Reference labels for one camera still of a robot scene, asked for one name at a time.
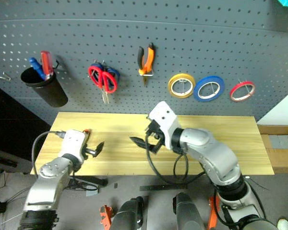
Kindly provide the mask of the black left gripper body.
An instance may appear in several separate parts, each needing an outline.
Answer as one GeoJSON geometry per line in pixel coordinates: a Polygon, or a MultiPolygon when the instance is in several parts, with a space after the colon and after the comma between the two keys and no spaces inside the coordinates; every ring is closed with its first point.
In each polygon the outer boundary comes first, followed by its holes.
{"type": "Polygon", "coordinates": [[[82,149],[82,156],[84,159],[88,159],[89,155],[93,158],[96,157],[96,151],[88,148],[87,144],[85,144],[82,149]]]}

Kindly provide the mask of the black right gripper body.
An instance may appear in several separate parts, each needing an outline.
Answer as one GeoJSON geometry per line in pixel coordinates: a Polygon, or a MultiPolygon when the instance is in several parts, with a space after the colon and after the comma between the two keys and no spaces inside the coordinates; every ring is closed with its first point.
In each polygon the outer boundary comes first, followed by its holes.
{"type": "Polygon", "coordinates": [[[152,120],[146,129],[146,134],[156,136],[161,144],[164,144],[164,133],[156,120],[152,120]]]}

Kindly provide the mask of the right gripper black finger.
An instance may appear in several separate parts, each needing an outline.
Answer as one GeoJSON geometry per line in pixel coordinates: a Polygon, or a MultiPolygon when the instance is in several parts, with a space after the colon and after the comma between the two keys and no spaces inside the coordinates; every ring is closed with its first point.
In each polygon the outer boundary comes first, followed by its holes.
{"type": "Polygon", "coordinates": [[[154,144],[148,144],[149,151],[154,153],[154,154],[157,154],[162,146],[163,146],[163,141],[159,141],[155,145],[154,144]]]}
{"type": "Polygon", "coordinates": [[[138,147],[146,147],[146,142],[142,138],[130,137],[130,140],[135,143],[138,147]]]}

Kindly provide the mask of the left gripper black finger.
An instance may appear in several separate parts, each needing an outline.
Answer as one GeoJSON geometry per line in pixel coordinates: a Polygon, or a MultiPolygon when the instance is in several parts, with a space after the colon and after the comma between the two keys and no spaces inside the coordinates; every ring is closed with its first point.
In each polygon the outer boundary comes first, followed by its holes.
{"type": "Polygon", "coordinates": [[[104,142],[99,143],[96,149],[94,150],[93,157],[97,157],[99,153],[102,151],[103,147],[104,147],[104,142]]]}

